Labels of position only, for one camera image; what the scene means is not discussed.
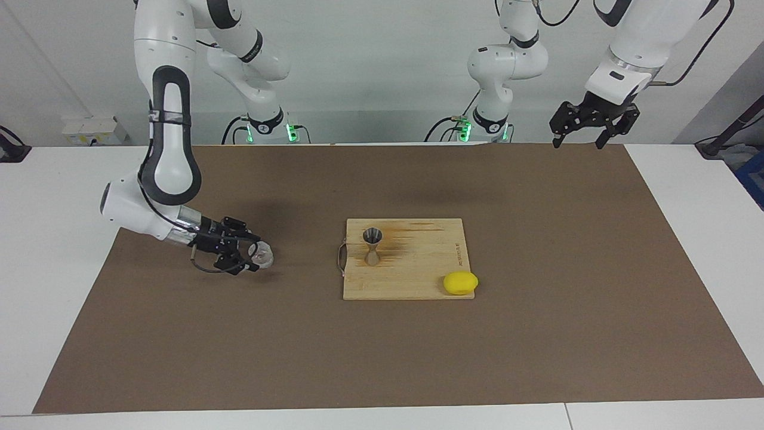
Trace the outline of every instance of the metal handle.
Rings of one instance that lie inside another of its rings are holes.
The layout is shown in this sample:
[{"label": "metal handle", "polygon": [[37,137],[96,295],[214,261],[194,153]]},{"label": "metal handle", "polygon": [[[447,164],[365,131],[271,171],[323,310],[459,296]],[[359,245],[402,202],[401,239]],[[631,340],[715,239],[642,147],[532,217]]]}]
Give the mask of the metal handle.
[{"label": "metal handle", "polygon": [[[340,243],[339,248],[337,248],[337,269],[339,269],[340,273],[342,273],[342,277],[345,277],[345,267],[342,265],[342,248],[347,249],[348,248],[348,238],[344,238],[342,240],[342,243]],[[348,256],[347,253],[345,253],[345,265],[348,264]]]}]

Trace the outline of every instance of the black cable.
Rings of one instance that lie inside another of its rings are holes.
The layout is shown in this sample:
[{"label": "black cable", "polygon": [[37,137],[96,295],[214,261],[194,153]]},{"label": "black cable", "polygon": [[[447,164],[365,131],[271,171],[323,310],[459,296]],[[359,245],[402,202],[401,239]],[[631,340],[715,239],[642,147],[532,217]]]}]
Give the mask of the black cable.
[{"label": "black cable", "polygon": [[[753,126],[754,124],[756,124],[757,122],[761,121],[762,119],[764,119],[764,115],[761,115],[759,118],[756,118],[753,121],[749,122],[748,124],[745,124],[745,126],[740,127],[740,130],[738,130],[738,132],[742,132],[743,130]],[[698,143],[706,142],[707,140],[715,139],[715,138],[717,138],[719,136],[721,136],[721,135],[711,136],[710,138],[703,138],[703,139],[693,143],[693,145],[697,145]]]},{"label": "black cable", "polygon": [[679,79],[675,80],[674,82],[665,82],[665,81],[652,81],[649,86],[674,86],[681,81],[683,81],[687,75],[690,73],[690,70],[692,70],[692,67],[694,67],[695,63],[698,62],[698,59],[700,59],[701,55],[703,55],[703,51],[706,50],[708,45],[711,43],[711,41],[714,39],[714,37],[717,35],[719,30],[727,23],[727,20],[730,19],[730,15],[732,15],[732,11],[735,9],[735,0],[730,0],[730,8],[727,9],[727,14],[724,15],[724,18],[722,18],[719,25],[714,29],[714,32],[711,33],[711,36],[706,39],[706,42],[703,44],[701,49],[698,51],[697,54],[695,54],[695,58],[692,59],[692,62],[690,62],[690,65],[687,67],[687,70],[679,77]]},{"label": "black cable", "polygon": [[451,132],[451,135],[454,135],[454,133],[453,133],[453,132],[457,132],[458,130],[459,130],[459,127],[451,127],[450,129],[446,129],[446,130],[443,132],[443,135],[442,135],[442,136],[440,136],[440,142],[443,142],[443,139],[445,138],[445,133]]},{"label": "black cable", "polygon": [[539,19],[541,20],[541,22],[543,22],[548,27],[557,27],[558,25],[560,25],[563,22],[567,21],[568,18],[570,18],[571,15],[573,15],[573,11],[578,7],[578,3],[580,3],[580,2],[581,2],[581,0],[575,0],[575,3],[573,3],[573,6],[571,7],[571,10],[568,11],[568,14],[563,19],[561,19],[560,21],[557,21],[557,22],[549,22],[546,19],[544,19],[544,15],[541,13],[541,5],[539,4],[538,0],[534,0],[533,1],[533,7],[536,9],[536,14],[539,16]]},{"label": "black cable", "polygon": [[245,131],[247,132],[247,134],[249,134],[249,129],[247,127],[243,127],[243,126],[237,127],[236,130],[234,130],[234,137],[233,137],[234,145],[236,145],[236,132],[240,132],[240,131]]},{"label": "black cable", "polygon": [[12,138],[16,139],[16,141],[17,141],[18,143],[20,143],[20,144],[21,144],[21,146],[26,146],[26,144],[24,143],[24,141],[22,141],[20,137],[16,136],[16,133],[12,132],[11,130],[8,130],[7,128],[3,127],[2,125],[0,125],[0,130],[4,131],[4,132],[5,132],[5,133],[7,133],[9,136],[11,136]]},{"label": "black cable", "polygon": [[310,131],[308,130],[308,128],[307,128],[307,127],[305,127],[304,125],[295,125],[295,126],[294,126],[294,128],[295,128],[295,129],[303,129],[303,130],[305,130],[305,134],[307,134],[307,135],[308,135],[308,144],[309,144],[309,145],[312,145],[312,144],[313,144],[313,141],[312,141],[312,140],[310,140]]},{"label": "black cable", "polygon": [[440,121],[436,122],[435,125],[432,126],[429,132],[427,132],[427,136],[425,137],[424,142],[429,141],[429,137],[432,135],[432,133],[435,131],[435,129],[438,128],[439,125],[441,125],[444,122],[453,121],[453,119],[450,116],[446,116],[444,119],[441,119]]},{"label": "black cable", "polygon": [[514,124],[507,124],[507,127],[512,127],[512,134],[510,135],[510,141],[508,143],[512,143],[512,138],[515,137],[515,125]]},{"label": "black cable", "polygon": [[214,43],[214,42],[213,42],[213,43],[211,43],[211,44],[208,44],[207,42],[202,42],[201,40],[199,40],[199,39],[196,39],[196,43],[197,43],[197,44],[202,44],[202,45],[204,45],[204,46],[206,46],[206,47],[214,47],[214,48],[220,48],[220,46],[218,46],[218,44],[217,44],[217,43]]},{"label": "black cable", "polygon": [[228,133],[231,131],[231,127],[234,126],[234,124],[238,121],[244,121],[240,116],[237,116],[236,118],[233,118],[231,122],[228,123],[228,127],[225,128],[225,133],[223,133],[223,139],[220,141],[220,145],[225,145],[225,140],[228,138]]},{"label": "black cable", "polygon": [[[468,105],[467,105],[467,109],[465,109],[465,111],[461,113],[461,116],[466,116],[466,115],[467,115],[467,112],[469,112],[470,108],[472,107],[472,103],[475,103],[475,100],[477,100],[477,99],[478,99],[478,96],[479,96],[479,95],[480,95],[480,90],[478,90],[478,91],[475,93],[475,96],[474,96],[474,97],[472,97],[472,100],[470,101],[470,104],[468,104]],[[452,131],[452,132],[451,132],[451,135],[448,137],[448,141],[450,142],[450,141],[451,141],[451,139],[452,139],[453,137],[454,137],[454,132]]]}]

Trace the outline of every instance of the wall socket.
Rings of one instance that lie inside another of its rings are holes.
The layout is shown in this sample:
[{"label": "wall socket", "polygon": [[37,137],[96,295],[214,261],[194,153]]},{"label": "wall socket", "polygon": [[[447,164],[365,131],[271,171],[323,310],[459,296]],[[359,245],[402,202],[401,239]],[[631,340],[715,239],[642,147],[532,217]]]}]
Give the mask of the wall socket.
[{"label": "wall socket", "polygon": [[71,145],[124,145],[128,139],[128,133],[116,117],[66,119],[64,122],[61,133]]}]

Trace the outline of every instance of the yellow lemon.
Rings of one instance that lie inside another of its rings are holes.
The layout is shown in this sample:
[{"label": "yellow lemon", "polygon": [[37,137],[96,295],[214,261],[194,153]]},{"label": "yellow lemon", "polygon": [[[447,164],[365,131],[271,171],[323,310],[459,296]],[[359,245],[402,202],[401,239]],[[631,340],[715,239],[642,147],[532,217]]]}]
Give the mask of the yellow lemon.
[{"label": "yellow lemon", "polygon": [[478,287],[478,277],[470,272],[453,272],[443,279],[443,287],[449,294],[467,295]]}]

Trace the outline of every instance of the metal jigger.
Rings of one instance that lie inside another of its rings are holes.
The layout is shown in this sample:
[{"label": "metal jigger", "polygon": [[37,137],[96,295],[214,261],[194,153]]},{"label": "metal jigger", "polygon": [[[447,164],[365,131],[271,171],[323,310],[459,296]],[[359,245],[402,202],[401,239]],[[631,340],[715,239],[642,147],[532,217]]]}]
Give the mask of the metal jigger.
[{"label": "metal jigger", "polygon": [[364,231],[364,242],[369,247],[369,253],[366,254],[366,264],[377,265],[380,262],[380,256],[377,254],[377,246],[382,241],[382,232],[375,227]]}]

